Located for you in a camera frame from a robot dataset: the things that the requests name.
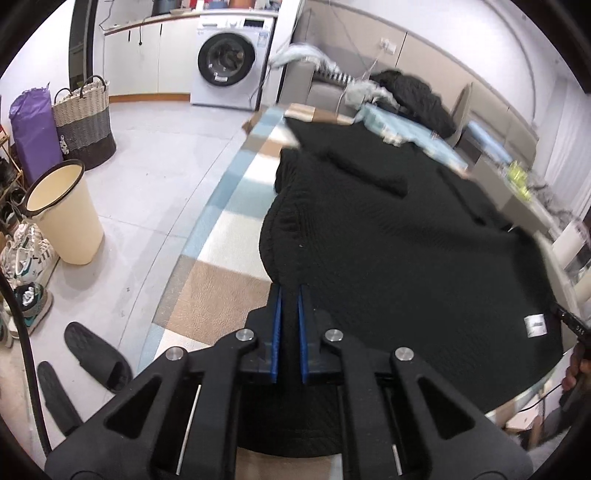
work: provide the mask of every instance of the wooden baseboard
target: wooden baseboard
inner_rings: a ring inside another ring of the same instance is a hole
[[[110,95],[110,103],[121,102],[188,102],[189,93],[134,93],[133,95]]]

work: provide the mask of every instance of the beige trash can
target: beige trash can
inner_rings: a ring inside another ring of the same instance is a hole
[[[89,263],[104,236],[83,175],[79,160],[55,165],[37,179],[24,201],[25,215],[62,260],[75,265]]]

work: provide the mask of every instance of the tile floor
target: tile floor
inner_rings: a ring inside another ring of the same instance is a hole
[[[82,420],[111,394],[67,349],[66,325],[74,320],[86,325],[117,347],[135,372],[168,277],[246,138],[241,125],[250,115],[183,102],[111,105],[117,152],[86,173],[105,240],[89,265],[59,262],[48,284],[53,308],[31,337],[35,363],[52,364]],[[10,365],[18,371],[20,353],[15,346]],[[7,395],[2,392],[4,401]],[[55,446],[63,436],[47,412],[46,423]],[[33,458],[42,463],[38,442],[33,441],[32,450]]]

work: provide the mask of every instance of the triangular cutout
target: triangular cutout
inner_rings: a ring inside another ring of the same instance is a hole
[[[421,377],[418,379],[418,386],[442,439],[449,440],[474,428],[474,420],[447,398],[431,380]]]
[[[151,379],[107,420],[106,427],[130,439],[139,437],[161,383],[160,377]]]

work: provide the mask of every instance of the basket handle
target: basket handle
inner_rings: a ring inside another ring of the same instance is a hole
[[[72,94],[72,91],[68,87],[64,87],[56,93],[56,96],[53,99],[53,103],[57,102],[57,96],[60,94],[60,92],[63,92],[64,90],[67,90],[68,92],[70,92],[70,95]]]
[[[106,83],[105,83],[105,81],[103,80],[103,77],[101,77],[100,75],[91,75],[90,77],[88,77],[88,78],[87,78],[87,79],[84,81],[84,85],[82,85],[82,87],[80,87],[80,98],[84,98],[84,97],[82,96],[82,94],[84,93],[84,86],[85,86],[87,83],[90,83],[90,81],[91,81],[91,80],[92,80],[94,77],[97,77],[97,78],[98,78],[98,79],[99,79],[99,80],[102,82],[102,84],[103,84],[103,88],[104,88],[104,90],[103,90],[103,91],[105,91],[105,90],[107,89],[107,84],[106,84]]]

